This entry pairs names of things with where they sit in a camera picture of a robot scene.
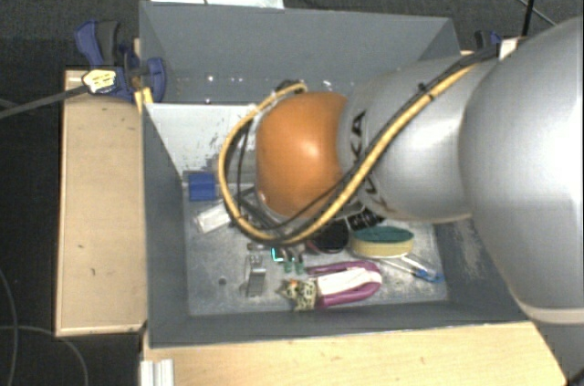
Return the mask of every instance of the yellow cable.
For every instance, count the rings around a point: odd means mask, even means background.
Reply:
[[[273,236],[270,234],[266,234],[259,229],[253,227],[246,219],[241,215],[239,210],[237,209],[237,204],[235,203],[233,196],[229,191],[229,186],[227,184],[227,178],[225,177],[225,160],[227,158],[227,152],[231,147],[231,143],[234,140],[234,137],[239,133],[239,131],[250,121],[252,121],[259,113],[263,110],[266,110],[270,105],[272,105],[277,100],[285,97],[287,94],[295,91],[302,91],[306,92],[308,87],[306,84],[302,82],[295,83],[287,88],[281,89],[279,91],[273,92],[271,96],[265,98],[259,105],[255,106],[252,110],[250,110],[247,115],[245,115],[242,119],[240,119],[237,124],[229,131],[227,138],[223,143],[223,147],[219,152],[219,159],[217,162],[217,180],[219,182],[219,187],[221,188],[221,194],[224,197],[225,205],[227,209],[230,211],[231,216],[237,221],[241,227],[246,230],[249,234],[261,238],[263,240],[272,239]]]
[[[365,177],[371,171],[377,160],[385,151],[386,147],[390,142],[397,136],[397,134],[410,122],[416,115],[418,115],[434,98],[442,94],[448,88],[450,88],[456,81],[462,78],[466,73],[468,73],[474,65],[460,69],[456,71],[448,78],[442,80],[432,89],[430,89],[424,96],[416,100],[403,114],[392,123],[392,125],[383,132],[380,140],[373,146],[373,149],[369,155],[364,159],[363,164],[355,171],[352,178],[349,180],[345,188],[339,194],[337,199],[328,207],[328,209],[320,215],[320,217],[312,223],[310,227],[302,231],[300,234],[293,236],[284,241],[286,245],[295,244],[304,240],[314,234],[323,225],[325,225],[330,219],[332,219],[337,212],[342,208],[342,206],[350,199],[350,197],[357,191],[359,186],[362,184]],[[225,205],[229,209],[233,218],[242,227],[243,230],[248,232],[251,236],[254,236],[261,240],[271,240],[274,237],[271,234],[262,232],[260,229],[253,227],[238,211],[237,206],[229,192],[227,182],[224,176],[224,161],[227,154],[227,150],[231,145],[233,137],[248,123],[251,121],[259,112],[265,110],[269,105],[275,102],[277,99],[285,96],[288,92],[293,90],[298,90],[298,85],[291,86],[290,88],[278,91],[275,95],[272,95],[265,99],[257,108],[248,113],[242,120],[240,120],[237,125],[231,130],[227,138],[225,139],[224,146],[219,153],[219,184],[221,186],[221,192],[224,196]]]

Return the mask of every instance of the gray bin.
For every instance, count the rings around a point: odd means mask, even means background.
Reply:
[[[349,94],[364,79],[416,60],[456,55],[459,47],[452,22],[445,18],[146,2],[140,18],[142,57],[162,57],[169,74],[164,104],[150,106],[142,116],[153,347],[525,319],[471,221],[430,228],[445,282],[416,297],[303,313],[286,307],[238,312],[218,307],[213,313],[207,306],[197,314],[193,280],[211,265],[197,268],[203,256],[197,256],[201,247],[190,238],[189,204],[183,196],[183,172],[209,168],[190,163],[192,155],[181,141],[208,133],[194,113],[209,102],[228,111],[229,104],[258,101],[286,78],[302,78],[313,90]],[[221,140],[215,140],[217,147]],[[226,259],[221,250],[215,255],[207,248],[204,254],[209,261]],[[209,278],[216,281],[221,275]],[[214,290],[207,302],[221,288]]]

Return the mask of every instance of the wooden board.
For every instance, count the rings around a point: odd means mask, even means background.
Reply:
[[[66,73],[66,89],[83,72]],[[140,122],[135,106],[89,94],[63,114],[55,329],[135,331],[146,319]]]
[[[196,348],[146,346],[144,359],[173,359],[176,386],[565,384],[527,322]]]

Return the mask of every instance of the pink object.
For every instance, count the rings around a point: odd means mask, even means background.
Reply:
[[[350,270],[353,267],[361,267],[367,270],[368,272],[375,273],[374,278],[381,280],[380,270],[371,261],[347,261],[343,263],[335,263],[332,265],[308,267],[306,269],[306,272],[310,276],[316,276],[318,284],[319,276],[326,276],[334,273],[339,273],[341,271]],[[381,282],[368,282],[359,287],[354,287],[335,294],[328,294],[319,297],[316,306],[318,308],[327,308],[333,307],[335,305],[342,305],[345,303],[364,300],[365,298],[368,298],[372,296],[375,292],[377,292],[380,287]]]

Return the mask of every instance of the blue clamp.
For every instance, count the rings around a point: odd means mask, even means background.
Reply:
[[[75,30],[77,48],[88,60],[91,69],[106,68],[112,74],[106,88],[89,89],[89,92],[133,102],[133,94],[138,90],[135,85],[138,84],[151,89],[154,102],[161,102],[166,90],[166,71],[162,59],[150,58],[146,66],[141,67],[140,59],[131,47],[116,47],[118,26],[116,21],[100,23],[90,19]],[[117,63],[117,54],[121,57],[120,63]],[[140,82],[132,82],[135,78],[140,78]]]

